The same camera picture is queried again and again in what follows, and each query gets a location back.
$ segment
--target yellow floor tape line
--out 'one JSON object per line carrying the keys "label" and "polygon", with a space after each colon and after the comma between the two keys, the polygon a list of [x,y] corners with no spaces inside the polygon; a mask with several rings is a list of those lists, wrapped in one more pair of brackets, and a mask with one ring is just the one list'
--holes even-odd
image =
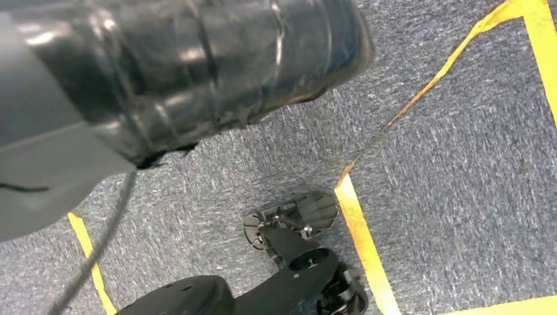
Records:
{"label": "yellow floor tape line", "polygon": [[377,307],[383,314],[400,315],[397,300],[371,238],[350,175],[346,175],[337,184],[334,193],[338,198],[340,209],[342,209],[342,214],[352,234],[356,251],[364,267]]}
{"label": "yellow floor tape line", "polygon": [[[91,252],[93,252],[93,244],[91,243],[91,238],[89,238],[89,233],[83,223],[83,220],[78,217],[77,215],[73,214],[72,212],[68,213],[68,219],[70,219],[70,224],[78,237],[79,244],[83,249],[83,253],[85,254],[85,258],[89,258],[91,256]],[[102,276],[100,275],[100,268],[99,264],[95,264],[91,269],[91,276],[93,277],[93,283],[95,285],[95,289],[99,293],[100,301],[106,311],[107,315],[114,315],[116,314],[116,308],[112,304],[110,297],[104,288],[104,282],[102,280]]]}
{"label": "yellow floor tape line", "polygon": [[459,310],[444,315],[544,315],[557,314],[557,296],[509,302],[483,308]]}
{"label": "yellow floor tape line", "polygon": [[524,13],[524,23],[549,108],[557,127],[557,31],[547,0],[515,0]]}
{"label": "yellow floor tape line", "polygon": [[[451,68],[458,56],[477,35],[487,32],[502,22],[524,17],[527,32],[534,50],[546,95],[557,127],[557,34],[547,0],[507,0],[480,20],[468,36],[455,49],[434,78],[404,105],[380,130],[371,143],[379,139],[400,117],[426,94]],[[391,285],[371,238],[369,227],[363,216],[360,203],[352,186],[349,173],[365,149],[342,171],[335,194],[354,240],[356,251],[363,264],[370,288],[378,308],[385,315],[398,315],[400,310]],[[500,304],[488,308],[456,312],[453,314],[554,314],[557,312],[557,297],[532,299]]]}

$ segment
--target black cable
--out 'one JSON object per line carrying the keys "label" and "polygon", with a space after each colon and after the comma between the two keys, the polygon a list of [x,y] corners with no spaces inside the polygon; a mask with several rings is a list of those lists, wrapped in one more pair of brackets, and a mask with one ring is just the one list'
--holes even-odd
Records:
{"label": "black cable", "polygon": [[83,264],[81,267],[81,273],[79,277],[77,277],[74,282],[69,285],[65,290],[64,293],[58,298],[58,301],[52,305],[48,315],[60,315],[68,304],[74,299],[74,297],[78,294],[81,287],[89,276],[91,275],[91,269],[95,265],[95,263],[100,259],[106,246],[114,236],[114,232],[118,229],[118,225],[122,220],[123,214],[127,208],[127,204],[129,202],[129,197],[131,195],[131,191],[135,184],[135,178],[137,176],[137,172],[130,172],[126,175],[126,178],[123,182],[123,186],[120,189],[118,202],[116,203],[116,212],[114,216],[110,219],[110,221],[106,224],[106,231],[100,242],[95,245],[93,249],[93,253],[89,257],[89,260]]}

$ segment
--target black mount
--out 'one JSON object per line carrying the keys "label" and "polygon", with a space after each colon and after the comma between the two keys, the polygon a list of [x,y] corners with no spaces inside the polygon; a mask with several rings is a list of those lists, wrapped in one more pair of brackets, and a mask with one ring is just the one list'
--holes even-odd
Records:
{"label": "black mount", "polygon": [[246,217],[250,244],[266,250],[280,270],[233,298],[219,276],[170,283],[141,297],[119,315],[362,315],[368,306],[359,277],[335,252],[308,241],[331,227],[334,199],[312,192]]}

